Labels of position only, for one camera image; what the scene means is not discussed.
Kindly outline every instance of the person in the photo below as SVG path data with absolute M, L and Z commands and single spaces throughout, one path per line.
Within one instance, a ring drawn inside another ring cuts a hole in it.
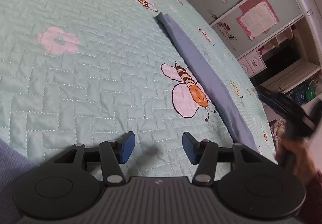
M 322 223 L 322 173 L 316 168 L 309 146 L 304 139 L 297 141 L 281 139 L 276 152 L 277 160 L 283 147 L 296 155 L 293 174 L 306 187 L 306 198 L 297 216 L 304 223 L 320 224 Z

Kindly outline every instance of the red sleeve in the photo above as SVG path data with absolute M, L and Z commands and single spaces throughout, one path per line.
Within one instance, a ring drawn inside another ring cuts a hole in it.
M 322 174 L 320 171 L 306 186 L 306 199 L 298 217 L 307 224 L 322 223 Z

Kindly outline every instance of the human hand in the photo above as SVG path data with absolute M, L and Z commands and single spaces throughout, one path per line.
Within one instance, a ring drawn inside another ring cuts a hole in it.
M 303 139 L 296 141 L 282 139 L 276 152 L 277 160 L 283 153 L 283 148 L 296 155 L 296 164 L 293 174 L 297 176 L 304 185 L 307 185 L 317 174 L 317 168 L 312 159 L 307 143 Z

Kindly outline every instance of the quilted bedspread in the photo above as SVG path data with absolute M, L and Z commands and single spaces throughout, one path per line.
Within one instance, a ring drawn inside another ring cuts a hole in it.
M 195 104 L 189 118 L 174 108 L 178 81 L 161 66 L 187 66 L 154 19 L 159 12 L 191 38 L 228 88 L 259 151 L 273 160 L 252 84 L 185 0 L 0 0 L 1 139 L 42 163 L 75 143 L 92 147 L 133 131 L 136 145 L 122 167 L 127 176 L 191 177 L 196 166 L 181 143 L 186 131 L 231 146 L 215 106 Z M 218 166 L 217 177 L 228 170 Z

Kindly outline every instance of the silver screw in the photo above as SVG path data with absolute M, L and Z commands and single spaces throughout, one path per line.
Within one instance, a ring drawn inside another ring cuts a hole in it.
M 120 175 L 110 175 L 107 177 L 107 181 L 110 183 L 120 183 L 123 178 Z
M 211 177 L 207 174 L 199 174 L 194 179 L 198 182 L 209 182 Z

